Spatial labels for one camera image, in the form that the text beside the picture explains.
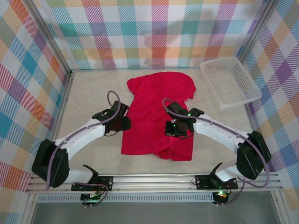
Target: beige floor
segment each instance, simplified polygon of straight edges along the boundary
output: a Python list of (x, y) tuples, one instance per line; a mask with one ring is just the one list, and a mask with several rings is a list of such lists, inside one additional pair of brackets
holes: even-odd
[[(168, 70), (111, 70), (76, 73), (61, 125), (60, 137), (85, 124), (92, 115), (109, 107), (107, 91), (114, 90), (127, 105), (133, 100), (128, 90), (130, 78)], [(196, 85), (194, 99), (186, 101), (188, 108), (196, 107), (210, 117), (239, 130), (251, 132), (244, 106), (220, 110), (199, 69), (179, 69), (189, 75)], [(81, 149), (71, 159), (70, 167), (82, 169), (87, 164), (102, 174), (153, 174), (210, 172), (219, 162), (235, 155), (220, 143), (203, 135), (194, 137), (192, 161), (170, 161), (149, 155), (122, 155), (122, 133), (102, 137)]]

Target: aluminum frame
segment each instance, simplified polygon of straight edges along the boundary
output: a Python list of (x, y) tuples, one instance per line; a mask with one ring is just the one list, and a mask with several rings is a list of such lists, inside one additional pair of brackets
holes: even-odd
[(50, 140), (55, 140), (55, 139), (58, 138), (59, 130), (60, 130), (60, 127), (61, 127), (62, 119), (64, 117), (64, 112), (65, 112), (65, 109), (66, 109), (67, 101), (69, 100), (69, 96), (70, 96), (70, 92), (71, 92), (71, 87), (73, 85), (74, 77), (75, 77), (75, 74), (72, 73), (66, 81), (64, 96), (62, 98), (61, 105), (60, 105), (60, 108), (59, 108), (59, 111), (58, 111), (58, 114), (57, 114), (57, 118), (56, 118), (54, 126), (53, 126), (53, 131), (51, 133)]
[(22, 1), (27, 8), (27, 10), (30, 12), (30, 15), (32, 16), (34, 22), (37, 24), (38, 29), (41, 31), (42, 35), (44, 36), (46, 42), (52, 49), (55, 57), (57, 58), (58, 62), (60, 63), (62, 69), (66, 74), (69, 76), (71, 75), (71, 69), (66, 62), (66, 59), (64, 58), (63, 54), (61, 53), (58, 45), (56, 44), (47, 24), (44, 22), (42, 16), (40, 15), (38, 9), (36, 8), (35, 3), (33, 0), (23, 0)]
[(245, 45), (244, 50), (241, 52), (239, 56), (239, 60), (242, 64), (245, 63), (249, 53), (251, 52), (254, 44), (256, 43), (257, 39), (259, 38), (263, 28), (265, 27), (269, 17), (271, 16), (272, 12), (274, 11), (276, 5), (278, 4), (279, 0), (269, 0), (267, 5), (265, 6), (264, 11), (262, 12), (261, 18), (257, 22), (257, 26), (252, 31), (252, 34)]
[(282, 224), (295, 224), (297, 223), (291, 214), (291, 210), (285, 198), (283, 191), (272, 191), (273, 202)]
[[(128, 175), (101, 175), (101, 176), (113, 176), (113, 187), (109, 193), (196, 193), (196, 192), (217, 192), (217, 190), (197, 190), (196, 186), (191, 183), (192, 178), (199, 173), (192, 174), (128, 174)], [(262, 172), (258, 178), (252, 183), (256, 185), (263, 185), (266, 181), (266, 173)], [(242, 182), (238, 181), (239, 189), (232, 191), (239, 191)], [(46, 183), (37, 175), (33, 175), (30, 184), (27, 188), (27, 193), (92, 193), (92, 191), (71, 191), (71, 183), (64, 183), (57, 188), (49, 188), (45, 190)], [(282, 184), (279, 180), (279, 176), (275, 172), (270, 174), (270, 182), (266, 188), (259, 189), (254, 188), (248, 184), (245, 184), (244, 191), (280, 191), (282, 190)]]

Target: black mounting bracket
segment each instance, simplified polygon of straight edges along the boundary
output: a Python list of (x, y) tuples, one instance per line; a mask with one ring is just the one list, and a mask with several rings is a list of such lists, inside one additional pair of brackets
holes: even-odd
[[(199, 117), (202, 114), (205, 114), (203, 111), (192, 108), (190, 111), (187, 111), (184, 109), (177, 101), (172, 102), (167, 109), (170, 111), (184, 115), (184, 116), (190, 116), (190, 117)], [(176, 120), (174, 123), (171, 121), (166, 122), (165, 127), (165, 135), (170, 137), (176, 137), (179, 138), (180, 136), (186, 137), (187, 136), (187, 129), (189, 129), (190, 132), (194, 133), (194, 127), (193, 124), (196, 122), (196, 119), (193, 118), (182, 118), (176, 115), (173, 115), (171, 113), (168, 113), (171, 117), (171, 119)]]
[[(97, 176), (93, 179), (93, 183), (103, 184), (108, 187), (108, 190), (112, 190), (113, 186), (113, 176)], [(103, 191), (104, 187), (99, 186), (90, 186), (90, 185), (81, 185), (79, 183), (72, 183), (71, 191)]]
[(222, 182), (219, 187), (216, 187), (211, 181), (210, 175), (196, 175), (195, 184), (197, 190), (230, 190), (238, 189), (238, 182), (236, 178)]
[[(117, 111), (118, 103), (118, 101), (115, 101), (110, 109), (96, 113), (92, 116), (92, 119), (104, 121), (112, 117)], [(125, 116), (125, 113), (128, 111), (128, 109), (129, 107), (127, 105), (121, 103), (120, 110), (115, 118), (105, 123), (105, 134), (109, 133), (110, 131), (120, 132), (131, 128), (131, 120)]]

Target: red shirt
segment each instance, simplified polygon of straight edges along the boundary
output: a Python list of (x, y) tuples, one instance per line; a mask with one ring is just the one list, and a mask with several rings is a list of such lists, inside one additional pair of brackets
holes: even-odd
[(123, 132), (121, 153), (153, 153), (162, 159), (190, 161), (193, 137), (180, 140), (165, 136), (165, 124), (171, 117), (163, 108), (162, 100), (169, 98), (187, 109), (184, 101), (193, 98), (196, 89), (193, 80), (184, 73), (168, 71), (133, 78), (127, 83), (134, 94), (128, 111), (132, 127)]

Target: plaid fabric backdrop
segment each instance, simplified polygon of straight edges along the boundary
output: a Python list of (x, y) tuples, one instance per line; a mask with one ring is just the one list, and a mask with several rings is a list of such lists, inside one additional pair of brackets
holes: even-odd
[(199, 67), (236, 56), (267, 0), (35, 0), (74, 69)]
[(0, 0), (0, 223), (14, 224), (66, 74), (21, 0)]
[(280, 0), (247, 61), (263, 96), (250, 104), (285, 195), (299, 217), (299, 1)]

